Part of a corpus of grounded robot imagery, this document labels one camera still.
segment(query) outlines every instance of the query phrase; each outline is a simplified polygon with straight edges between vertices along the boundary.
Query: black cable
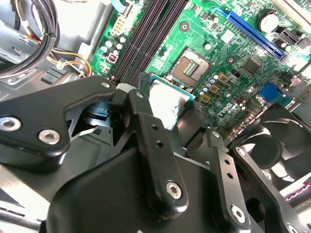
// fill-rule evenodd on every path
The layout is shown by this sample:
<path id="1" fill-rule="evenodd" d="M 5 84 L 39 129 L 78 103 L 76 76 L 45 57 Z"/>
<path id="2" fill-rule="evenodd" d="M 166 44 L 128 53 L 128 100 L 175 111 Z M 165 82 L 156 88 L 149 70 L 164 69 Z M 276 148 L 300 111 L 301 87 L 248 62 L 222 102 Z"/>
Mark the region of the black cable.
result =
<path id="1" fill-rule="evenodd" d="M 48 57 L 54 47 L 58 25 L 58 23 L 55 22 L 57 21 L 57 18 L 55 18 L 57 15 L 53 16 L 54 12 L 56 12 L 55 5 L 52 0 L 32 0 L 32 2 L 41 16 L 43 31 L 45 33 L 43 39 L 38 50 L 27 59 L 11 68 L 0 71 L 0 79 L 6 79 L 14 75 L 26 73 L 37 67 Z"/>
<path id="2" fill-rule="evenodd" d="M 18 13 L 15 12 L 15 22 L 14 22 L 14 29 L 19 31 L 20 30 L 20 18 L 18 16 Z"/>

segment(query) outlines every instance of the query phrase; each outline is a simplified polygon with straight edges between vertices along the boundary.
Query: cable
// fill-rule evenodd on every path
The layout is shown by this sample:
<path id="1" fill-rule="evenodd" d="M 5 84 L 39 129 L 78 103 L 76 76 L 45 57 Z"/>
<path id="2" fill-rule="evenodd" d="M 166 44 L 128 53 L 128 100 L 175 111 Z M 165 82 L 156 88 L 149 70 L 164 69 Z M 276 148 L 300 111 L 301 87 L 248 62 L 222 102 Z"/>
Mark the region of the cable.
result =
<path id="1" fill-rule="evenodd" d="M 56 12 L 55 5 L 52 0 L 32 0 L 32 2 L 38 10 L 44 29 L 44 36 L 40 46 L 37 51 L 21 63 L 0 71 L 0 79 L 23 74 L 37 67 L 49 56 L 54 47 L 57 37 L 57 19 L 52 14 Z"/>
<path id="2" fill-rule="evenodd" d="M 289 201 L 290 199 L 297 197 L 299 194 L 301 194 L 303 191 L 307 190 L 310 187 L 311 187 L 311 182 L 307 183 L 305 186 L 303 186 L 302 188 L 298 189 L 293 194 L 289 195 L 286 198 L 286 201 Z"/>
<path id="3" fill-rule="evenodd" d="M 14 0 L 14 1 L 15 1 L 16 8 L 17 8 L 17 11 L 18 11 L 18 14 L 19 14 L 20 18 L 21 18 L 22 20 L 25 20 L 25 17 L 23 16 L 22 8 L 21 8 L 21 5 L 20 5 L 20 1 L 19 1 L 19 0 Z M 38 26 L 39 28 L 41 28 L 41 27 L 39 26 L 39 24 L 38 24 L 36 18 L 35 18 L 34 10 L 35 10 L 35 7 L 34 7 L 34 5 L 32 5 L 32 6 L 31 6 L 32 16 L 33 16 L 33 18 L 34 18 L 34 20 L 35 20 L 37 26 Z M 54 12 L 53 12 L 53 15 L 54 15 L 54 17 L 56 18 L 56 17 L 57 17 L 57 12 L 54 11 Z M 24 28 L 25 28 L 27 34 L 28 34 L 31 38 L 33 38 L 33 39 L 35 39 L 36 41 L 38 41 L 38 43 L 40 43 L 40 38 L 33 32 L 33 30 L 32 30 L 27 24 L 23 24 L 23 26 L 24 26 Z M 82 60 L 87 64 L 87 66 L 88 66 L 88 69 L 86 69 L 87 75 L 90 76 L 90 75 L 92 74 L 92 67 L 91 67 L 90 63 L 88 62 L 88 60 L 85 59 L 83 56 L 81 56 L 81 55 L 79 55 L 79 54 L 77 54 L 77 53 L 75 53 L 75 52 L 72 52 L 72 51 L 62 50 L 62 49 L 58 49 L 58 48 L 53 48 L 52 51 L 55 52 L 55 53 L 59 53 L 59 54 L 74 55 L 74 56 L 76 56 L 76 57 L 79 57 L 79 58 L 82 59 Z"/>

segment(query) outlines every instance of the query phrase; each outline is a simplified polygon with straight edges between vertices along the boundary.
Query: black ram slot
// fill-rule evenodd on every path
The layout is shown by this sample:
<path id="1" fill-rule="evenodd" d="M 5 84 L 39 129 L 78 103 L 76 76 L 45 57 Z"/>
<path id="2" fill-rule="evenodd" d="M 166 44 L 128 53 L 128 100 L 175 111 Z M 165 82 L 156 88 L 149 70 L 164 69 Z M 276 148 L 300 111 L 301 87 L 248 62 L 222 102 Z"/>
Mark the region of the black ram slot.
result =
<path id="1" fill-rule="evenodd" d="M 141 46 L 144 44 L 149 33 L 155 26 L 160 14 L 162 13 L 168 0 L 153 0 L 151 1 L 147 11 L 144 13 L 142 20 L 138 24 L 129 45 L 126 48 L 123 56 L 117 63 L 113 76 L 115 82 L 121 80 L 124 74 L 135 60 Z"/>
<path id="2" fill-rule="evenodd" d="M 170 32 L 171 28 L 177 21 L 178 17 L 184 10 L 185 6 L 187 5 L 189 0 L 174 0 L 171 2 L 168 10 L 165 13 L 165 16 L 162 18 L 159 26 L 157 27 L 156 32 L 150 43 L 148 44 L 147 48 L 144 51 L 144 54 L 140 58 L 140 60 L 135 64 L 134 70 L 131 72 L 128 84 L 136 85 L 137 78 L 139 73 L 143 72 L 149 63 L 151 62 L 152 58 L 156 54 L 157 50 L 163 43 L 164 39 Z"/>

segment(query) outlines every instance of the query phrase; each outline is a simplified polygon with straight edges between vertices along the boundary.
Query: cooling fan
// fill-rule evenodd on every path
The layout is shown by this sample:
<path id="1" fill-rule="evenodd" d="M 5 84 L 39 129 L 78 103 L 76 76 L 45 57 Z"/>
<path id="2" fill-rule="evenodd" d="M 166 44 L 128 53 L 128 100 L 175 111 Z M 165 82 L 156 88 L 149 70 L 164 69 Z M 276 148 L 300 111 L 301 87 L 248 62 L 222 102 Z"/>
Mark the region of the cooling fan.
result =
<path id="1" fill-rule="evenodd" d="M 306 127 L 283 106 L 274 104 L 233 140 L 230 148 L 245 149 L 271 177 L 293 182 L 311 171 L 310 145 Z"/>

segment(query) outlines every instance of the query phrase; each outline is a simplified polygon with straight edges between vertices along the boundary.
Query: blue connector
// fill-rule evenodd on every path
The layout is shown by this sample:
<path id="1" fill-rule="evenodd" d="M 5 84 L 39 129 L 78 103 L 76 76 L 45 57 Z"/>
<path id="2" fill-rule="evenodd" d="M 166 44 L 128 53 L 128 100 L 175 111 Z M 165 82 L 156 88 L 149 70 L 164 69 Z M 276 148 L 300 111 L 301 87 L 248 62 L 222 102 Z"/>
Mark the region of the blue connector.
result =
<path id="1" fill-rule="evenodd" d="M 260 34 L 256 29 L 249 25 L 244 19 L 238 16 L 233 11 L 228 14 L 224 12 L 221 8 L 214 8 L 213 11 L 219 12 L 224 17 L 226 17 L 231 23 L 238 27 L 241 31 L 247 34 L 250 38 L 255 40 L 260 46 L 271 53 L 277 59 L 282 59 L 285 56 L 283 50 L 277 47 L 274 43 L 267 40 L 262 34 Z"/>

